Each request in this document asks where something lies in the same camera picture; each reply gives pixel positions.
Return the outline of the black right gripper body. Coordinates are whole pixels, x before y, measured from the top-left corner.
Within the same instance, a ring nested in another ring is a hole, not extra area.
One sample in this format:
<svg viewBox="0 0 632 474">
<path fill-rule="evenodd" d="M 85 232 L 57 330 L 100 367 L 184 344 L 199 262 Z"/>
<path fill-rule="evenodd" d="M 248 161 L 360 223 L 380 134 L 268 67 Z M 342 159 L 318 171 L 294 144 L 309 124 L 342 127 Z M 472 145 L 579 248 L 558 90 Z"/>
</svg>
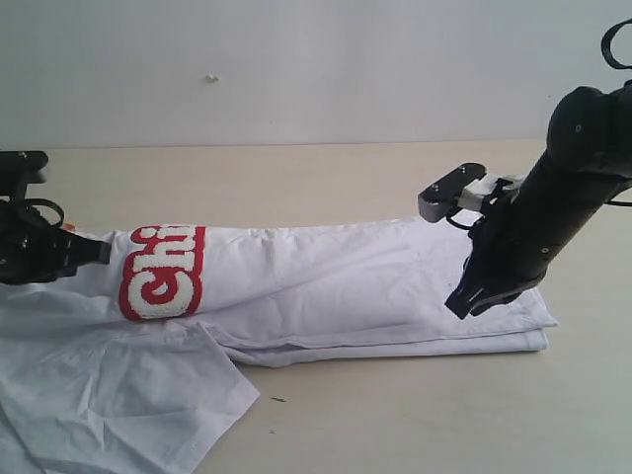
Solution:
<svg viewBox="0 0 632 474">
<path fill-rule="evenodd" d="M 461 278 L 463 296 L 515 296 L 535 287 L 556 249 L 555 200 L 503 198 L 470 231 L 472 252 Z"/>
</svg>

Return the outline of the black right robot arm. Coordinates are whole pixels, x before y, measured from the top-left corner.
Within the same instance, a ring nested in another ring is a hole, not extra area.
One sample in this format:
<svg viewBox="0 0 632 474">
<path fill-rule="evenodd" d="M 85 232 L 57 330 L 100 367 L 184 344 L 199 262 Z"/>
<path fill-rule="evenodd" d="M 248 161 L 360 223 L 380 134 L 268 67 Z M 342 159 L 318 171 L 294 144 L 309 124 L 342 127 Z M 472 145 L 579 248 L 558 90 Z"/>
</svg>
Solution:
<svg viewBox="0 0 632 474">
<path fill-rule="evenodd" d="M 554 110 L 546 148 L 517 190 L 484 197 L 446 307 L 459 319 L 478 316 L 536 287 L 593 215 L 630 187 L 631 84 L 575 89 Z"/>
</svg>

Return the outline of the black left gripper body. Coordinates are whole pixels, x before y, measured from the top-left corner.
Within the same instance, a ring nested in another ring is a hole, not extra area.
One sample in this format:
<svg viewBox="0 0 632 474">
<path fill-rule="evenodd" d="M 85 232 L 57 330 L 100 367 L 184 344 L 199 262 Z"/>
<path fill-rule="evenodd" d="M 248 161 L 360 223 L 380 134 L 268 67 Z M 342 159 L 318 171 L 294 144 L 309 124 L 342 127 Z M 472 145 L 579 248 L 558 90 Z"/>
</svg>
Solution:
<svg viewBox="0 0 632 474">
<path fill-rule="evenodd" d="M 45 198 L 1 200 L 1 282 L 29 284 L 74 277 L 64 262 L 69 233 L 65 214 Z"/>
</svg>

